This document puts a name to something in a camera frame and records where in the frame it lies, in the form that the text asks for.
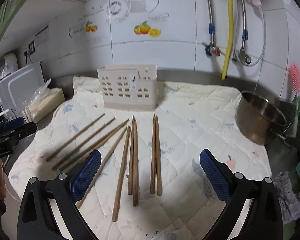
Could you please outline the wooden chopstick four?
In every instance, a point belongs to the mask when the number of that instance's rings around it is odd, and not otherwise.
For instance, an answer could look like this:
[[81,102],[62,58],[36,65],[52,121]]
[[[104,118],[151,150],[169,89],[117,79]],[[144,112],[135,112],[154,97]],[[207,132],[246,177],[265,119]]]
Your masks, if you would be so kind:
[[119,142],[122,140],[123,136],[125,135],[125,133],[127,131],[129,131],[130,127],[126,127],[122,133],[119,135],[119,137],[117,138],[117,140],[115,141],[114,145],[111,147],[111,149],[109,150],[109,152],[107,153],[107,155],[105,156],[105,158],[102,160],[102,163],[101,163],[101,166],[100,168],[98,169],[96,175],[94,176],[92,182],[90,183],[85,195],[83,196],[83,198],[81,200],[79,200],[76,204],[77,208],[79,209],[83,202],[85,201],[87,195],[89,194],[90,190],[94,187],[95,185],[95,181],[97,180],[97,178],[100,176],[100,174],[102,173],[103,171],[103,168],[105,167],[107,161],[110,159],[110,157],[112,156],[112,154],[114,153],[115,149],[117,148]]

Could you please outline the wooden chopstick two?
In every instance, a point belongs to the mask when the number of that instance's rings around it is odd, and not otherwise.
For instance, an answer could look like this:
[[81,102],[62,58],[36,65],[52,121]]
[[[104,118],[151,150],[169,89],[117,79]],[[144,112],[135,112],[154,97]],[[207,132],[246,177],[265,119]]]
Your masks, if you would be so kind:
[[115,117],[110,119],[107,123],[105,123],[103,126],[101,126],[97,131],[89,135],[84,141],[82,141],[77,147],[75,147],[71,152],[69,152],[67,155],[65,155],[57,164],[55,164],[52,169],[57,170],[57,168],[64,163],[66,160],[68,160],[74,153],[78,152],[79,149],[84,146],[89,140],[91,140],[95,135],[100,133],[103,129],[105,129],[108,125],[110,125],[115,120]]

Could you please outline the wooden chopstick one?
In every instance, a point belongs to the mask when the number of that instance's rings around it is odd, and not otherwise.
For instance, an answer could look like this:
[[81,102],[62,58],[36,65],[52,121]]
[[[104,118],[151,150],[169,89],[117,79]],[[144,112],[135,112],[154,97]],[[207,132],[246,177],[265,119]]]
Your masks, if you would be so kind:
[[52,160],[59,152],[61,152],[62,149],[64,149],[66,146],[68,146],[72,141],[74,141],[77,137],[79,137],[82,133],[84,133],[86,130],[88,130],[91,126],[94,125],[94,123],[96,123],[98,120],[100,120],[105,114],[101,114],[100,116],[98,116],[95,120],[93,120],[90,124],[88,124],[87,126],[85,126],[83,129],[81,129],[80,131],[78,131],[74,136],[72,136],[70,139],[68,139],[66,142],[64,142],[61,146],[59,146],[59,148],[57,148],[56,150],[54,150],[54,152],[49,155],[46,158],[46,161],[50,161]]

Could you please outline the wooden chopstick five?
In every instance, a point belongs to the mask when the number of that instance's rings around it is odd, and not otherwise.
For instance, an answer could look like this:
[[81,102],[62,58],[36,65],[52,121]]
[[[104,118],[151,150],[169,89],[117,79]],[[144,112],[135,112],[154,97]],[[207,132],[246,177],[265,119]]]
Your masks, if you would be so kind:
[[118,219],[118,216],[119,216],[123,179],[125,176],[126,163],[127,163],[130,130],[131,130],[131,128],[130,128],[130,126],[128,126],[127,134],[126,134],[126,138],[125,138],[125,145],[123,148],[120,172],[119,172],[119,177],[118,177],[118,182],[117,182],[116,195],[115,195],[115,201],[114,201],[114,207],[113,207],[113,215],[112,215],[112,219],[111,219],[113,222],[116,222]]

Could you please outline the wooden chopstick three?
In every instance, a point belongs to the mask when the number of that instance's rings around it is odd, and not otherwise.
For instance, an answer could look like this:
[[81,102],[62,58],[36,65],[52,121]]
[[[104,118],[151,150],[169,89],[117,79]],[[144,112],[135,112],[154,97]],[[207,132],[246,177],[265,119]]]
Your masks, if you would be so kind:
[[72,164],[75,164],[76,162],[78,162],[79,159],[82,159],[86,154],[90,153],[92,150],[98,150],[121,128],[126,127],[126,124],[128,121],[129,121],[129,119],[125,120],[124,122],[122,122],[121,124],[116,126],[114,129],[112,129],[110,132],[108,132],[106,135],[104,135],[102,138],[100,138],[97,142],[90,145],[88,148],[83,150],[81,153],[76,154],[73,158],[67,159],[67,161],[63,161],[60,165],[57,166],[57,168],[60,171],[64,171],[66,168],[68,168]]

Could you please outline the wooden chopstick six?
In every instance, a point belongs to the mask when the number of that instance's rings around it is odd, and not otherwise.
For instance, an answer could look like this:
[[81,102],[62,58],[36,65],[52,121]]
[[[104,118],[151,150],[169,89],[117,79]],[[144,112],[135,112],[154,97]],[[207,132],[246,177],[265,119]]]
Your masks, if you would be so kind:
[[132,118],[131,136],[130,136],[130,155],[129,155],[129,181],[128,181],[128,195],[133,194],[133,154],[134,154],[134,123],[135,117]]

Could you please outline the wooden chopstick seven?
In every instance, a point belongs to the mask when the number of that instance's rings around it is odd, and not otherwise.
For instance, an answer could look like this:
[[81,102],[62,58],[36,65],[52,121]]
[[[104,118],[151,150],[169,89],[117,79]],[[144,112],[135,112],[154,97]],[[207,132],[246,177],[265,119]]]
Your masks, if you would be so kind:
[[139,205],[139,159],[138,159],[138,131],[137,123],[134,120],[134,160],[133,160],[133,206]]

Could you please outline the wooden chopstick nine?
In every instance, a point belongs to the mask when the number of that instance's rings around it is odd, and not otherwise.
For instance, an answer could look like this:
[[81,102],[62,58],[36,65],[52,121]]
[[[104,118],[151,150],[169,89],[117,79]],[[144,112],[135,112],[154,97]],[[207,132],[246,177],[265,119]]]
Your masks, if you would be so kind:
[[160,157],[160,138],[158,116],[155,115],[155,153],[157,163],[157,195],[162,195],[162,178],[161,178],[161,157]]

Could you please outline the wooden chopstick eight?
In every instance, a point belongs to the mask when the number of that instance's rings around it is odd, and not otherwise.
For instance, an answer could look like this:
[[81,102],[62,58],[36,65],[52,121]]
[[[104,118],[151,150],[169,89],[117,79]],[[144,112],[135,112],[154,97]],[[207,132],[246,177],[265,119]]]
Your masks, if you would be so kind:
[[151,183],[150,183],[150,194],[155,194],[155,178],[156,178],[156,152],[155,152],[155,114],[153,115],[153,129],[152,129],[152,157],[151,157]]

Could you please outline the grey patterned rag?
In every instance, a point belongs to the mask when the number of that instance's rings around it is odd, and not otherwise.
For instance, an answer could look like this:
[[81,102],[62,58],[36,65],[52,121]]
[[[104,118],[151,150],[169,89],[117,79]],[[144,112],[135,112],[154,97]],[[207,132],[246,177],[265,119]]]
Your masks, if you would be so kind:
[[294,193],[288,172],[280,172],[274,180],[283,225],[300,218],[300,192]]

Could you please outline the green plastic bag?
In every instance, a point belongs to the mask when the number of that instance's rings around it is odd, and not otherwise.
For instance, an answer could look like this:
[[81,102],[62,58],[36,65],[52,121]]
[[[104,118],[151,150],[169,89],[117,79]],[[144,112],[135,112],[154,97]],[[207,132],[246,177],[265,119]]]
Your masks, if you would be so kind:
[[292,110],[290,111],[290,119],[288,126],[284,131],[286,137],[300,137],[300,96],[295,95],[292,103]]

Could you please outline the cream plastic utensil holder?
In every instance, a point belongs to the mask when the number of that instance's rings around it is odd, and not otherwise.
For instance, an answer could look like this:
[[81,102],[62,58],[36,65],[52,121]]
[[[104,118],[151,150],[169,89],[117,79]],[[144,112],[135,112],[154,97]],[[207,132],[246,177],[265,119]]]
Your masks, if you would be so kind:
[[155,64],[119,64],[98,68],[104,106],[154,111],[157,107],[157,70]]

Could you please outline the water valve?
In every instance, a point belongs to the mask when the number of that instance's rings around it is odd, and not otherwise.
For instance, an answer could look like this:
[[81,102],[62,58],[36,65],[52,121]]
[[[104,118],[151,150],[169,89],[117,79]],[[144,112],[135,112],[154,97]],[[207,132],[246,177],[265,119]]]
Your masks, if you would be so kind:
[[251,57],[245,52],[245,50],[235,50],[232,58],[233,61],[240,62],[244,65],[249,65],[252,62]]
[[212,43],[202,42],[202,44],[205,47],[205,53],[207,56],[225,55],[225,53],[222,52],[218,46],[215,46]]

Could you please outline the left water valve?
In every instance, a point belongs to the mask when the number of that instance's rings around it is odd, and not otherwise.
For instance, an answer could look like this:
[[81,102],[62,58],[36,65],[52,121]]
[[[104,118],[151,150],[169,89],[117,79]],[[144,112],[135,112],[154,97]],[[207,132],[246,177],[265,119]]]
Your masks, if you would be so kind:
[[202,44],[205,47],[205,53],[207,56],[225,55],[225,53],[222,52],[218,46],[215,46],[212,43],[202,42]]

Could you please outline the wall notice sticker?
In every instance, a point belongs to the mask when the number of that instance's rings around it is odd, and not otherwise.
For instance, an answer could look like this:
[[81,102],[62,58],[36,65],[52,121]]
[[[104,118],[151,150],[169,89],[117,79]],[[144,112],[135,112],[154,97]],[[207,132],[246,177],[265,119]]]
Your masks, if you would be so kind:
[[34,36],[34,44],[39,47],[50,40],[49,26],[47,25]]

